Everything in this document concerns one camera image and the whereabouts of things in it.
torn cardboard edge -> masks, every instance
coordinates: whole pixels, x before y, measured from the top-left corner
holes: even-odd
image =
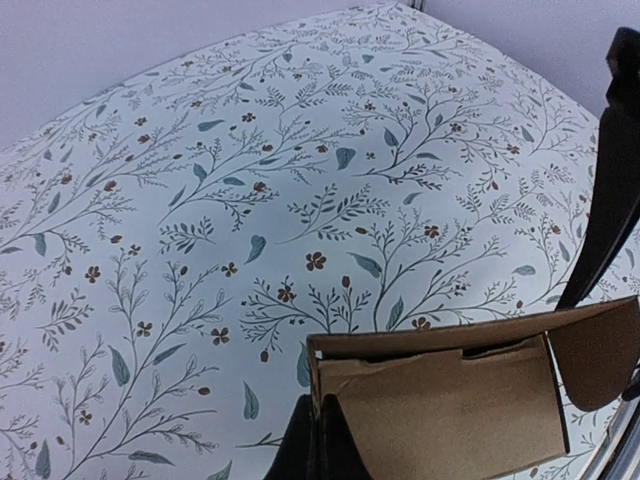
[[[376,480],[493,478],[569,451],[551,350],[577,408],[615,400],[640,356],[636,297],[421,332],[310,336],[314,408],[336,394]]]

open cardboard box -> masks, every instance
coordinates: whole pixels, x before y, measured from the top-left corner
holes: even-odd
[[[422,332],[308,338],[316,415],[335,394],[374,480],[478,480],[569,452],[560,386],[614,401],[640,356],[636,297]]]

wall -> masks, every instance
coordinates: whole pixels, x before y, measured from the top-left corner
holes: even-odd
[[[232,35],[373,0],[2,0],[0,150],[97,91]],[[424,0],[595,114],[616,28],[637,0]]]

floral tablecloth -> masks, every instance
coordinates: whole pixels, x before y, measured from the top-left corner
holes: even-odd
[[[0,478],[261,479],[308,391],[308,334],[552,309],[596,126],[395,4],[83,102],[0,155]],[[591,301],[637,292],[635,251]],[[565,403],[571,454],[509,478],[578,478],[617,405]]]

